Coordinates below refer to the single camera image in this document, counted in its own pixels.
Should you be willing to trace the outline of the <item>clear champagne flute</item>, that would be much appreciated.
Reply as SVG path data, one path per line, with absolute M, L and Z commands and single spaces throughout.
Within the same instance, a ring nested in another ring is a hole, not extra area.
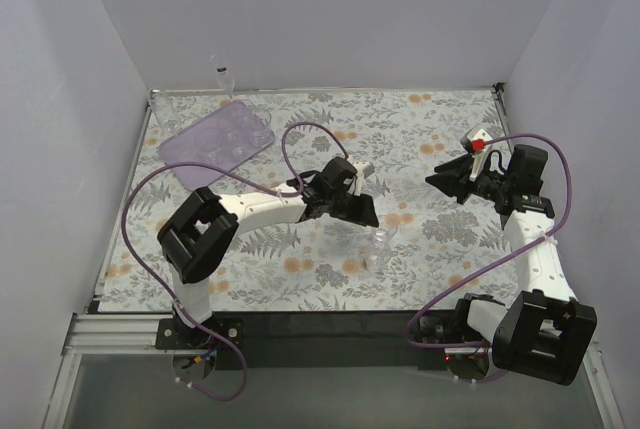
M 235 77 L 231 71 L 230 63 L 223 52 L 213 54 L 210 61 L 214 68 L 216 82 L 221 91 L 229 98 L 234 97 Z

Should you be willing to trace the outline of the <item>large clear tumbler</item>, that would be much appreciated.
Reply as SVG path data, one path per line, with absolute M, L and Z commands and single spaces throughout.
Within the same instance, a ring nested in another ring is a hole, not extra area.
M 217 163 L 223 152 L 224 144 L 224 133 L 215 127 L 202 128 L 194 136 L 196 156 L 205 163 Z
M 271 113 L 267 109 L 256 107 L 252 110 L 249 140 L 253 146 L 264 147 L 271 141 L 271 119 Z

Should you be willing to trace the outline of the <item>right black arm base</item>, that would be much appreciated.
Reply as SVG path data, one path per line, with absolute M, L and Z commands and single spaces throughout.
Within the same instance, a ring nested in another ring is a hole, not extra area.
M 408 340 L 429 345 L 418 349 L 417 369 L 469 383 L 488 381 L 499 373 L 489 343 L 457 320 L 453 310 L 429 311 L 409 330 Z

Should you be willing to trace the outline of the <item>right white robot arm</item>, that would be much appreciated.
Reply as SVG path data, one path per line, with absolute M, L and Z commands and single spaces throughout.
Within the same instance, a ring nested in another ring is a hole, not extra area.
M 450 329 L 464 342 L 485 340 L 494 365 L 568 386 L 597 326 L 593 307 L 570 288 L 552 235 L 555 211 L 541 196 L 545 150 L 518 144 L 505 169 L 494 170 L 487 142 L 466 142 L 467 154 L 438 166 L 431 186 L 464 203 L 474 195 L 493 203 L 515 253 L 518 294 L 511 305 L 490 295 L 465 294 Z

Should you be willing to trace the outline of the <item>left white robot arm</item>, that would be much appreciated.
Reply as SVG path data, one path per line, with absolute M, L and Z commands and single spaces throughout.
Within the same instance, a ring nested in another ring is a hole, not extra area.
M 373 197 L 363 192 L 375 173 L 371 162 L 330 160 L 266 192 L 218 195 L 195 190 L 159 231 L 157 239 L 170 264 L 174 317 L 194 329 L 213 315 L 210 276 L 239 236 L 278 224 L 298 224 L 325 215 L 377 228 Z

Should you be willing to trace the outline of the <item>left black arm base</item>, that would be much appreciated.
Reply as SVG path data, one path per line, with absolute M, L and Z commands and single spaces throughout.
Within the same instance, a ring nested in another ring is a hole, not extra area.
M 159 321 L 154 348 L 171 352 L 174 372 L 187 379 L 201 381 L 216 370 L 242 369 L 240 358 L 227 344 L 188 327 L 177 315 Z

